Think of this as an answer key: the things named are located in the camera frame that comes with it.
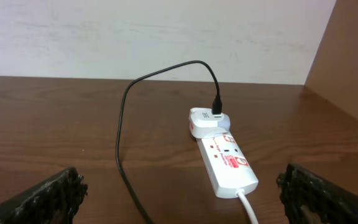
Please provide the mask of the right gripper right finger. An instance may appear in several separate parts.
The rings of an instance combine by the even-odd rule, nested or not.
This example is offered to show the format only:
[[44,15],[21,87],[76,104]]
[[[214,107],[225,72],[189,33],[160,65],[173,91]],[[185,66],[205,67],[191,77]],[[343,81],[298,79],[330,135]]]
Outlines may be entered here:
[[276,183],[289,223],[358,223],[358,195],[296,164]]

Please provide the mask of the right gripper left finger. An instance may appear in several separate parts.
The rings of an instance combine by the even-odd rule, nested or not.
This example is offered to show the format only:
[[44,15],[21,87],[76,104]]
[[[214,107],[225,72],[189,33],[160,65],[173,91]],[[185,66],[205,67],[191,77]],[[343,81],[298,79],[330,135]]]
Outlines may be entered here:
[[72,224],[88,194],[83,179],[70,167],[0,203],[0,224]]

